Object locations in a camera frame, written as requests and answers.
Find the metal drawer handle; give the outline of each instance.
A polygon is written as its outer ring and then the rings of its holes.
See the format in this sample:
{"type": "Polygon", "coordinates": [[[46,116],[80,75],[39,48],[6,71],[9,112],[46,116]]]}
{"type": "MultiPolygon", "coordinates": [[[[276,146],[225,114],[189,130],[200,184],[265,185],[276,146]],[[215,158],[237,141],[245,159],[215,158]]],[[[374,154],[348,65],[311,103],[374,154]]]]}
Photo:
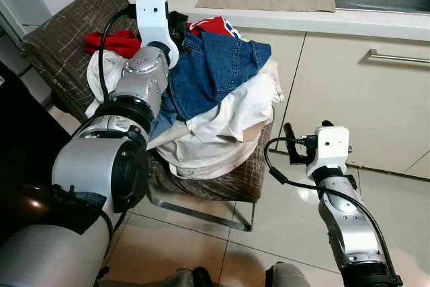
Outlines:
{"type": "Polygon", "coordinates": [[[415,58],[415,57],[404,57],[404,56],[393,56],[393,55],[378,54],[378,51],[375,49],[369,50],[368,54],[372,58],[385,58],[387,60],[405,60],[406,62],[418,62],[418,63],[430,64],[430,60],[427,60],[425,58],[415,58]]]}

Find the brown cushion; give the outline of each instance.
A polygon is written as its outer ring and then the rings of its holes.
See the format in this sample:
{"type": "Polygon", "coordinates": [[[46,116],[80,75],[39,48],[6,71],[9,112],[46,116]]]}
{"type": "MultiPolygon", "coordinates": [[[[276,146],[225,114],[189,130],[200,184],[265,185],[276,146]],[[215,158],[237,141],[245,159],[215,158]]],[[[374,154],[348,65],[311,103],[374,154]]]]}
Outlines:
{"type": "Polygon", "coordinates": [[[269,141],[272,124],[261,131],[257,148],[252,155],[230,173],[214,179],[181,179],[172,175],[169,166],[157,154],[151,164],[152,184],[170,192],[187,194],[205,200],[256,202],[260,199],[265,175],[264,146],[269,141]]]}
{"type": "MultiPolygon", "coordinates": [[[[85,110],[93,101],[87,82],[91,54],[83,51],[83,38],[102,32],[112,16],[129,4],[128,0],[75,0],[47,22],[25,36],[22,56],[64,99],[71,113],[85,119],[85,110]]],[[[136,33],[136,21],[121,17],[110,34],[118,30],[136,33]]]]}

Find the kitchen counter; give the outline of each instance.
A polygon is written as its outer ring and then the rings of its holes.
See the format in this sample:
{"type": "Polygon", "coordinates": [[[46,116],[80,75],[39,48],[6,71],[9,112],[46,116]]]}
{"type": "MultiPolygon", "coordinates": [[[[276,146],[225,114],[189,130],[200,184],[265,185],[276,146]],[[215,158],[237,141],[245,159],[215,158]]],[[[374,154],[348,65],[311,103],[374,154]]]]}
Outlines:
{"type": "Polygon", "coordinates": [[[335,13],[196,8],[198,0],[168,0],[191,22],[222,15],[236,27],[299,30],[430,41],[430,15],[338,10],[335,13]]]}

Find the chair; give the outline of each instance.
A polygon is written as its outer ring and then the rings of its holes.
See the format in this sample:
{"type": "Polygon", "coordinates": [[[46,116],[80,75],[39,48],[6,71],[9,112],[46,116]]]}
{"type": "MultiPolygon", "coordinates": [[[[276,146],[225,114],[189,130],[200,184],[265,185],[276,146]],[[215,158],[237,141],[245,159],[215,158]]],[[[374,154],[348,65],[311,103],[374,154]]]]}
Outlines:
{"type": "MultiPolygon", "coordinates": [[[[128,0],[76,0],[24,38],[23,57],[40,72],[70,113],[81,122],[86,120],[85,109],[93,101],[86,77],[91,55],[83,52],[83,38],[88,33],[102,31],[113,14],[127,4],[128,0]]],[[[118,30],[136,32],[136,22],[121,17],[113,25],[112,32],[118,30]]],[[[153,153],[152,175],[148,181],[149,200],[162,208],[235,229],[252,230],[253,216],[250,222],[234,222],[176,206],[159,200],[155,196],[153,186],[158,185],[170,192],[189,194],[205,200],[249,202],[254,215],[265,170],[263,147],[269,140],[270,132],[271,124],[264,127],[257,148],[241,166],[215,179],[179,179],[172,175],[166,163],[153,153]]]]}

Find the denim jacket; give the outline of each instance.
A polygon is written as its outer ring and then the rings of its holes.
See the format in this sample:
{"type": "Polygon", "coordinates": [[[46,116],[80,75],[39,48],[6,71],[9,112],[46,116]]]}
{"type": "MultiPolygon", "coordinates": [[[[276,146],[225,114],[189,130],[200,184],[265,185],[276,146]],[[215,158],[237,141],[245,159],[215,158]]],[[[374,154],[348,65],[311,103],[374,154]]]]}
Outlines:
{"type": "Polygon", "coordinates": [[[155,138],[178,118],[189,120],[217,106],[231,91],[257,74],[271,55],[268,44],[201,32],[187,33],[181,54],[169,71],[169,88],[162,96],[159,115],[150,138],[155,138]]]}

